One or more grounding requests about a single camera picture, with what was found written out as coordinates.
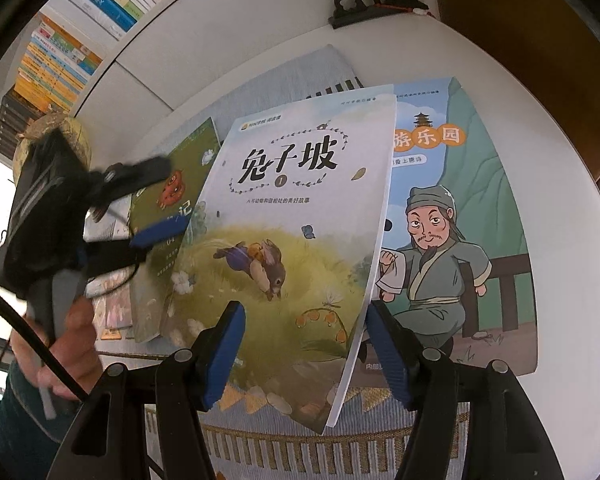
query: pagoda illustration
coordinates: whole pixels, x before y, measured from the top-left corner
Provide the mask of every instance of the pagoda illustration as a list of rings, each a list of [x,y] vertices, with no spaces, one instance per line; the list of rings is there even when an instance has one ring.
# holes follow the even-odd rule
[[[423,114],[422,112],[414,116],[416,118],[415,125],[416,126],[428,126],[432,127],[433,123],[429,121],[429,116],[427,114]]]

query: black fabric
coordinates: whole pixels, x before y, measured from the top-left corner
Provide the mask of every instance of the black fabric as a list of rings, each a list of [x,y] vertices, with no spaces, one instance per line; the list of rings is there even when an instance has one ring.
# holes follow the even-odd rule
[[[38,390],[14,362],[0,402],[0,461],[12,480],[45,480],[72,423],[62,416],[47,421],[42,413]]]

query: clamp jaw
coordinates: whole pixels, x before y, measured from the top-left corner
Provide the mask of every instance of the clamp jaw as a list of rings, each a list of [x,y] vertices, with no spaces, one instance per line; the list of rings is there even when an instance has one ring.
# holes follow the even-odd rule
[[[197,412],[222,397],[245,327],[231,301],[214,328],[159,365],[107,367],[69,428],[47,480],[150,480],[144,405],[155,404],[164,478],[216,480]]]
[[[392,394],[418,412],[396,480],[446,478],[459,402],[470,403],[462,480],[564,479],[538,414],[505,362],[472,367],[423,348],[382,301],[369,306],[366,329]]]

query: orange cartoon creature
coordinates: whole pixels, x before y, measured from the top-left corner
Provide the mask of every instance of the orange cartoon creature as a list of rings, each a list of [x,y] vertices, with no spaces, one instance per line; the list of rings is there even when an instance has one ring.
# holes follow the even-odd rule
[[[160,209],[164,209],[168,205],[174,205],[178,203],[178,201],[184,195],[185,185],[182,180],[182,172],[180,170],[175,170],[171,173],[171,176],[164,183],[164,188],[162,188],[162,193],[160,194],[160,198],[158,199],[158,206]]]

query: green book cover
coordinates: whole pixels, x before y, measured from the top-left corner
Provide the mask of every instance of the green book cover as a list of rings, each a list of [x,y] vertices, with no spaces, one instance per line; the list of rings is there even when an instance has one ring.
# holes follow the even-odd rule
[[[165,218],[190,214],[219,149],[209,118],[169,154],[170,177],[133,195],[131,229],[137,232]],[[182,237],[177,237],[155,246],[131,283],[136,342],[149,341],[160,333],[160,319],[173,290],[172,267],[181,243]]]

